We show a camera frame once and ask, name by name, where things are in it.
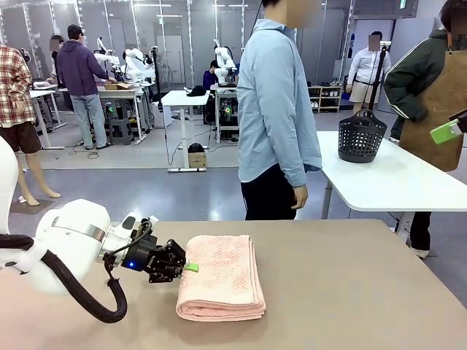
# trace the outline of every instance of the person sitting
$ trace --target person sitting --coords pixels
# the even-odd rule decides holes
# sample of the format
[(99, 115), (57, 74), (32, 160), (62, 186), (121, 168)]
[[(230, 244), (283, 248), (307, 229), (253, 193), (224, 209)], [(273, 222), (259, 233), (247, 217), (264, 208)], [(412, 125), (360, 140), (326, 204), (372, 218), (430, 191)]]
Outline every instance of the person sitting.
[(219, 68), (217, 61), (214, 60), (211, 62), (211, 68), (208, 71), (204, 72), (203, 76), (203, 86), (206, 90), (211, 90), (211, 86), (217, 84), (219, 79), (215, 74), (215, 70)]

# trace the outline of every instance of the plaid shirt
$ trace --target plaid shirt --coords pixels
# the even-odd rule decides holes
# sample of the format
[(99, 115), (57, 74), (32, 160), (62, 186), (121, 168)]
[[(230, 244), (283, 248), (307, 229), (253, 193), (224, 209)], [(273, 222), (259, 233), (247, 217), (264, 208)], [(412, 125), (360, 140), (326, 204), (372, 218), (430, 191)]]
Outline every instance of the plaid shirt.
[[(21, 53), (0, 44), (0, 126), (35, 121), (29, 85), (32, 76)], [(16, 111), (13, 101), (24, 104), (24, 113)]]

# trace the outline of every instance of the table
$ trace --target table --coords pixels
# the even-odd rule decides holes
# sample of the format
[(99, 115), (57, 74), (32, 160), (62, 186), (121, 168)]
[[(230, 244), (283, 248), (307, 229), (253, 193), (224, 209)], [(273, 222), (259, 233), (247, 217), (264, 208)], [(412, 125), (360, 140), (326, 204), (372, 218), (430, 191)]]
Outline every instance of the table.
[(236, 87), (219, 87), (219, 85), (211, 85), (211, 90), (215, 92), (215, 122), (216, 122), (216, 142), (220, 143), (220, 133), (222, 131), (237, 131), (239, 126), (221, 126), (220, 125), (220, 99), (221, 98), (236, 98)]
[[(68, 124), (67, 122), (65, 122), (65, 123), (61, 122), (60, 114), (58, 113), (58, 109), (57, 109), (57, 103), (55, 102), (55, 97), (53, 96), (54, 92), (55, 91), (53, 91), (53, 90), (31, 90), (30, 91), (32, 104), (33, 104), (34, 110), (36, 111), (37, 118), (39, 119), (39, 124), (41, 125), (42, 135), (45, 138), (46, 146), (43, 147), (42, 149), (64, 149), (65, 148), (63, 146), (52, 146), (52, 144), (50, 143), (49, 136), (47, 135), (47, 129), (46, 129), (45, 123), (44, 123), (44, 118), (42, 117), (41, 109), (40, 109), (39, 103), (37, 101), (39, 98), (41, 98), (43, 96), (50, 95), (50, 97), (52, 99), (52, 103), (53, 103), (53, 109), (54, 109), (54, 112), (55, 112), (55, 115), (56, 115), (57, 121), (58, 121), (58, 125), (55, 126), (54, 129), (58, 129), (58, 128), (61, 128), (61, 127), (65, 126), (65, 125), (67, 125)], [(47, 104), (45, 103), (45, 100), (43, 100), (43, 102), (44, 102), (44, 105), (45, 105), (45, 107), (44, 107), (45, 113), (49, 113), (49, 109), (47, 107)]]
[(339, 158), (337, 131), (317, 134), (328, 178), (322, 219), (328, 218), (332, 189), (356, 211), (397, 214), (405, 241), (416, 211), (467, 211), (467, 185), (388, 140), (374, 162), (355, 164)]
[[(136, 116), (136, 124), (138, 127), (138, 140), (135, 141), (135, 144), (140, 144), (143, 142), (147, 135), (142, 132), (141, 127), (141, 115), (139, 113), (138, 107), (138, 97), (144, 95), (144, 89), (148, 88), (150, 85), (142, 85), (138, 87), (133, 87), (127, 90), (106, 90), (104, 86), (98, 85), (97, 91), (99, 94), (99, 98), (102, 100), (133, 100), (134, 101), (134, 115)], [(68, 91), (68, 89), (63, 88), (60, 91)], [(144, 123), (146, 128), (151, 129), (150, 121), (149, 121), (149, 107), (146, 103), (142, 104), (143, 111), (144, 111)]]
[(182, 147), (183, 147), (183, 165), (184, 168), (169, 168), (171, 173), (186, 173), (206, 171), (206, 168), (190, 168), (188, 162), (188, 140), (185, 127), (185, 107), (187, 106), (206, 106), (210, 91), (204, 96), (189, 97), (185, 90), (172, 90), (162, 98), (162, 105), (167, 107), (180, 107), (180, 121), (182, 122)]
[[(117, 324), (102, 324), (71, 297), (39, 293), (27, 276), (0, 272), (2, 348), (8, 350), (465, 350), (467, 310), (376, 220), (159, 222), (161, 243), (197, 235), (250, 234), (266, 315), (202, 323), (175, 313), (178, 281), (114, 270), (128, 299)], [(115, 310), (96, 264), (85, 288)]]

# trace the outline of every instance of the mannequin leg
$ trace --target mannequin leg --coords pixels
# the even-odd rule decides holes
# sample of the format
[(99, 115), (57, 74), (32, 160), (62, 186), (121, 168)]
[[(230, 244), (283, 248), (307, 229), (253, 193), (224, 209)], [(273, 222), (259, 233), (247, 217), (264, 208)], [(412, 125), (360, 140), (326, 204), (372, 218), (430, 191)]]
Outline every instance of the mannequin leg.
[(29, 192), (28, 184), (26, 184), (26, 178), (24, 177), (23, 173), (23, 166), (21, 165), (20, 158), (18, 156), (18, 152), (15, 152), (16, 159), (18, 161), (18, 184), (20, 185), (21, 194), (26, 202), (30, 206), (38, 206), (39, 202), (33, 197), (33, 195)]
[(45, 178), (44, 178), (44, 173), (42, 172), (41, 164), (39, 163), (39, 160), (37, 159), (36, 153), (27, 154), (26, 162), (28, 163), (28, 167), (31, 169), (32, 173), (34, 174), (34, 177), (39, 183), (39, 186), (41, 187), (42, 192), (44, 192), (46, 195), (52, 198), (60, 198), (61, 194), (53, 192), (47, 185)]

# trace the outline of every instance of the black hat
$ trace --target black hat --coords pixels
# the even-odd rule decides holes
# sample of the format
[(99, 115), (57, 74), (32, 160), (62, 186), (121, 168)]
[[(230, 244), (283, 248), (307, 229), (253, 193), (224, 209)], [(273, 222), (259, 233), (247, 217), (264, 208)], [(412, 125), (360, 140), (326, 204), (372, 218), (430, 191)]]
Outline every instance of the black hat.
[(189, 97), (204, 96), (206, 95), (206, 89), (203, 85), (195, 86), (190, 93), (187, 93)]

